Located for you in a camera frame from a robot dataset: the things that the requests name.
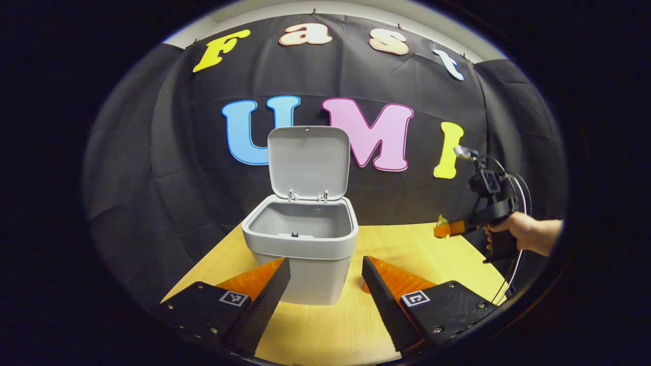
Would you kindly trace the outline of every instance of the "hand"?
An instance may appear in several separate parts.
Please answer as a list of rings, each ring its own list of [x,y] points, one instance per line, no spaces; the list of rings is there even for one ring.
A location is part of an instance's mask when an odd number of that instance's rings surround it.
[[[519,250],[531,250],[548,256],[561,233],[562,224],[561,220],[538,221],[522,212],[514,212],[496,226],[484,226],[484,231],[488,235],[488,242],[491,243],[491,232],[509,230],[511,235],[518,240]],[[488,244],[486,248],[492,249],[493,246]]]

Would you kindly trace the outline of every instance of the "yellow letter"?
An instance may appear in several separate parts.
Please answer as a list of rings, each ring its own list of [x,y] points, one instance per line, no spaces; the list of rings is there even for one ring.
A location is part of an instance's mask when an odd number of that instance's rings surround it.
[[[370,32],[370,36],[373,38],[368,40],[368,43],[378,51],[391,52],[396,55],[404,55],[409,52],[409,47],[403,43],[407,38],[398,32],[375,28]]]
[[[291,32],[280,37],[278,42],[285,46],[293,46],[295,44],[324,44],[332,40],[332,37],[327,35],[327,27],[318,23],[304,23],[293,25],[285,32]]]
[[[203,57],[201,57],[201,61],[199,61],[199,64],[197,64],[195,68],[192,69],[192,71],[197,72],[199,70],[203,70],[205,68],[218,64],[221,61],[219,52],[222,51],[223,53],[228,53],[233,49],[233,47],[235,47],[235,43],[238,41],[231,38],[244,38],[250,34],[250,30],[244,29],[243,31],[235,32],[231,35],[223,36],[221,38],[217,38],[216,40],[208,42],[206,45],[206,47],[208,47],[206,53],[204,53]]]
[[[441,153],[439,165],[434,168],[434,176],[452,179],[456,175],[454,147],[459,145],[459,140],[464,135],[464,129],[451,122],[442,122],[441,129],[443,130],[443,153]]]

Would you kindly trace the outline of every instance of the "white trash bin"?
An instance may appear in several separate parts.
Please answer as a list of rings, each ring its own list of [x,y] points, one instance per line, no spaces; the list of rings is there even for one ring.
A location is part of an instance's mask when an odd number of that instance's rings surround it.
[[[281,127],[269,134],[268,154],[275,195],[242,222],[246,244],[259,264],[289,259],[292,278],[281,301],[332,305],[359,231],[344,197],[350,138],[338,127]]]

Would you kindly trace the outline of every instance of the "trash bin lid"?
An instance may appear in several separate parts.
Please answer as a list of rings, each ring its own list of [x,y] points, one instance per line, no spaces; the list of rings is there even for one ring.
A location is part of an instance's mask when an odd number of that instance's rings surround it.
[[[273,191],[298,200],[340,199],[348,187],[350,138],[330,126],[290,126],[268,137],[269,174]]]

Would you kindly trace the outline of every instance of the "letter m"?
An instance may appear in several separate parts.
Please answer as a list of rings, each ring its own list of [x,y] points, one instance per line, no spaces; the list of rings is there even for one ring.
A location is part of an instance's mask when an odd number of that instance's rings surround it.
[[[350,148],[360,167],[365,167],[371,155],[381,144],[380,155],[373,160],[376,169],[403,171],[407,169],[405,144],[407,124],[413,117],[411,108],[387,104],[371,127],[359,106],[348,98],[324,100],[323,109],[330,113],[330,126],[344,129],[350,136]]]

